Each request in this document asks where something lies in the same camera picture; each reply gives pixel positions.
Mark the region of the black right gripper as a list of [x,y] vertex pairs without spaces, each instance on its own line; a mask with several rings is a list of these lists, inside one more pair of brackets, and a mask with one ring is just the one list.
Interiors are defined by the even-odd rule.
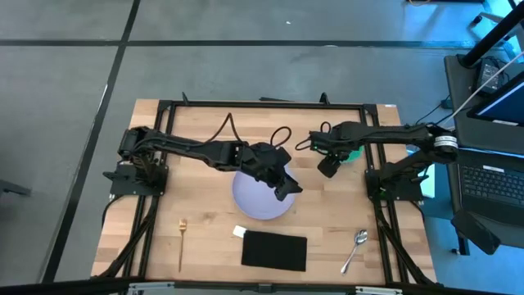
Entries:
[[341,124],[333,126],[324,121],[319,130],[309,132],[308,140],[310,150],[325,156],[317,168],[328,178],[338,171],[341,165],[339,159],[358,159],[362,154],[360,146],[351,146],[348,139],[342,138]]

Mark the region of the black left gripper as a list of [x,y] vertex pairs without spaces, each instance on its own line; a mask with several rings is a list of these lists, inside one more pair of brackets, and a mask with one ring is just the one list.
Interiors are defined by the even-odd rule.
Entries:
[[303,188],[286,172],[291,156],[283,147],[269,143],[255,143],[246,147],[241,156],[241,172],[267,185],[276,185],[275,197],[282,202],[290,193],[301,193]]

